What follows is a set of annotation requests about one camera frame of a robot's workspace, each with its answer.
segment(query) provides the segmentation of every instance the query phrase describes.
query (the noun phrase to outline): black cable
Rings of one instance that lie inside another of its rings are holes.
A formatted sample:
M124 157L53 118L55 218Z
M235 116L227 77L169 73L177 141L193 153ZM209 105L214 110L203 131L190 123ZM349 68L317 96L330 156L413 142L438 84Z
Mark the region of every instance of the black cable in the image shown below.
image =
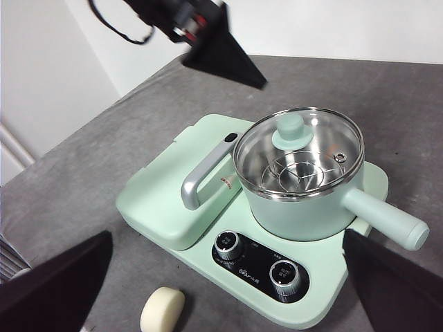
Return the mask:
M152 35L154 34L154 26L150 25L151 27L151 31L149 33L148 36L146 36L145 38L143 38L143 41L138 41L138 40L133 40L131 38L129 38L128 36L126 36L124 33L121 33L120 31L118 31L117 29L115 29L111 24L109 24L104 18L103 16L100 14L100 12L98 11L95 3L93 0L88 0L89 3L89 7L91 8L92 12L94 13L94 15L98 18L98 20L100 22L102 22L107 28L111 29L112 31L114 31L117 35L119 35L120 37L122 37L124 40L128 41L129 43L133 43L136 45L143 45L146 44L152 37Z

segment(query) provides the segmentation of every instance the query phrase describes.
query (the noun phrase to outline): control knob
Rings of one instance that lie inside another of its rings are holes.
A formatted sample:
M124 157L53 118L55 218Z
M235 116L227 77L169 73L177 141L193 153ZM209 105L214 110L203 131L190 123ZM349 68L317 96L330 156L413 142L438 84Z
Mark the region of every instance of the control knob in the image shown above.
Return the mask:
M227 230L217 235L214 247L224 261L233 261L240 257L243 251L242 242L236 232Z
M300 273L294 262L286 259L272 264L269 277L275 291L282 296L290 296L297 293L300 286Z

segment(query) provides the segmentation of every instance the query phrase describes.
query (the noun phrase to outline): black control panel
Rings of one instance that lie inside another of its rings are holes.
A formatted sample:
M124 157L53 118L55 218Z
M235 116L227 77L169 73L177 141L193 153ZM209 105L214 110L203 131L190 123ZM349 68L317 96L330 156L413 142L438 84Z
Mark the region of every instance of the black control panel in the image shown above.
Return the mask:
M222 268L279 302L297 302L309 288L309 275L302 265L243 234L220 233L212 255Z

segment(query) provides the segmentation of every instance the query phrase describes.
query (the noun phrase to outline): pot handle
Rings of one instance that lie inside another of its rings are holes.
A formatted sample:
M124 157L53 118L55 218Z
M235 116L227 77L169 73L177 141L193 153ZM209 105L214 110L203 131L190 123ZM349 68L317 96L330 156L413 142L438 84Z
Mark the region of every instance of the pot handle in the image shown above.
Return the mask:
M425 222L357 188L346 193L343 204L407 250L419 250L428 237L429 227Z
M197 188L222 159L232 152L240 133L227 135L189 174L181 185L181 200L188 210L200 206Z

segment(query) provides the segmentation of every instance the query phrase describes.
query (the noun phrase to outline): lid knob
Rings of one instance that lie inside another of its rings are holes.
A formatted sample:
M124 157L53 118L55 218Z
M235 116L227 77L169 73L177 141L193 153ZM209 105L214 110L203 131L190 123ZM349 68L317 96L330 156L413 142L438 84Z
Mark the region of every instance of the lid knob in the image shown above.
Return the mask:
M300 115L286 113L277 119L277 130L272 135L272 144L280 150L299 150L307 146L313 137L312 128L305 125Z

